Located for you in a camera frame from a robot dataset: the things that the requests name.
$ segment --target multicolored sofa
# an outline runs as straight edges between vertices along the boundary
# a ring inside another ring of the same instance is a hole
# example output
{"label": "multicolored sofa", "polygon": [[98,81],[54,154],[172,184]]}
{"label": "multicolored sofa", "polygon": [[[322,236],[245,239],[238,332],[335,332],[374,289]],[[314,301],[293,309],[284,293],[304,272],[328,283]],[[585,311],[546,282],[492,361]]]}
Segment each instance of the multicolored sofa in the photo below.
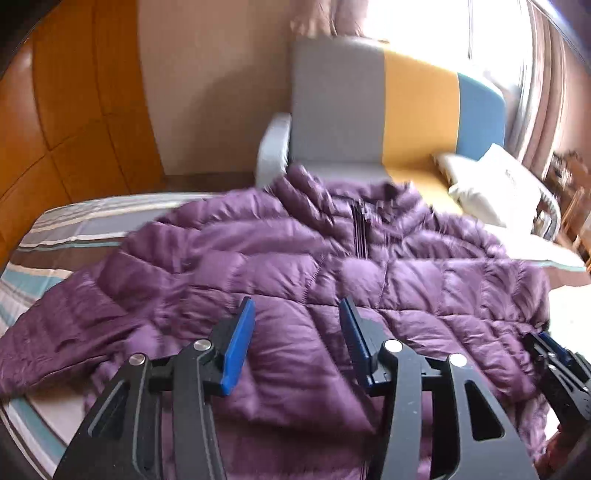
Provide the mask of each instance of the multicolored sofa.
{"label": "multicolored sofa", "polygon": [[295,42],[291,110],[261,142],[258,186],[297,162],[328,180],[412,180],[429,204],[461,213],[431,155],[478,160],[504,144],[493,85],[358,38]]}

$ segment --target sofa backrest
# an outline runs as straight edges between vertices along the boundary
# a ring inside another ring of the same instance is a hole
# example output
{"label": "sofa backrest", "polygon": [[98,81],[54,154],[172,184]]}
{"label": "sofa backrest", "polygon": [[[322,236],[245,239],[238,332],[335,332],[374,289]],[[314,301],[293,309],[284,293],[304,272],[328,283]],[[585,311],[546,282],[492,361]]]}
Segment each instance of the sofa backrest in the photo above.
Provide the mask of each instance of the sofa backrest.
{"label": "sofa backrest", "polygon": [[430,168],[434,153],[477,160],[504,134],[505,101],[485,80],[358,38],[295,42],[291,160]]}

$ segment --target bed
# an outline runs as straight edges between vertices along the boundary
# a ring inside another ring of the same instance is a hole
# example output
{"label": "bed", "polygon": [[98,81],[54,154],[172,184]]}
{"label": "bed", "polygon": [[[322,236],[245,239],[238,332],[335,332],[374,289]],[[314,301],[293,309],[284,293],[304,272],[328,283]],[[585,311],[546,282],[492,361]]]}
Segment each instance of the bed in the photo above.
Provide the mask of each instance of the bed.
{"label": "bed", "polygon": [[[0,277],[0,335],[46,290],[73,271],[103,258],[128,232],[168,209],[209,196],[163,193],[111,197],[47,211],[23,237]],[[581,320],[591,294],[591,278],[582,260],[540,237],[486,228],[499,237],[512,258],[535,261],[546,269],[553,288],[552,334],[591,358],[591,351],[585,351],[586,345],[578,340],[581,329],[587,328]],[[17,447],[12,452],[2,451],[11,456],[12,464],[21,465],[20,478],[51,478],[84,417],[84,388],[83,382],[58,385],[2,403],[0,440],[9,439]],[[547,433],[552,434],[556,426],[551,416]],[[29,466],[32,476],[25,472]]]}

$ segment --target wall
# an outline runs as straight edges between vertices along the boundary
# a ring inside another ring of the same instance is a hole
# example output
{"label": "wall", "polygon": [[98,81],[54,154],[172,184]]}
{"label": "wall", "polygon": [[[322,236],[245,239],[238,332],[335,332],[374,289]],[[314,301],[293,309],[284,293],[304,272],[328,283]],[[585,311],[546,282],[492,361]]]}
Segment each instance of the wall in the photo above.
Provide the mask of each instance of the wall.
{"label": "wall", "polygon": [[591,75],[565,45],[565,95],[556,151],[579,152],[591,168]]}
{"label": "wall", "polygon": [[160,187],[135,0],[63,0],[0,80],[0,265],[45,210]]}
{"label": "wall", "polygon": [[139,0],[139,49],[167,174],[252,171],[288,111],[291,1]]}

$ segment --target beige wall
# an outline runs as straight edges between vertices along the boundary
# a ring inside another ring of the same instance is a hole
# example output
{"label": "beige wall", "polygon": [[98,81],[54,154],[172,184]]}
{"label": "beige wall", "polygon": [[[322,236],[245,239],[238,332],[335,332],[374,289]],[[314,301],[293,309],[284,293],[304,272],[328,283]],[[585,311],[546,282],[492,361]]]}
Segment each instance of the beige wall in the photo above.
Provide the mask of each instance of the beige wall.
{"label": "beige wall", "polygon": [[568,45],[565,51],[566,92],[556,151],[576,150],[591,167],[591,75]]}
{"label": "beige wall", "polygon": [[293,0],[139,0],[144,89],[167,174],[252,171],[289,108]]}

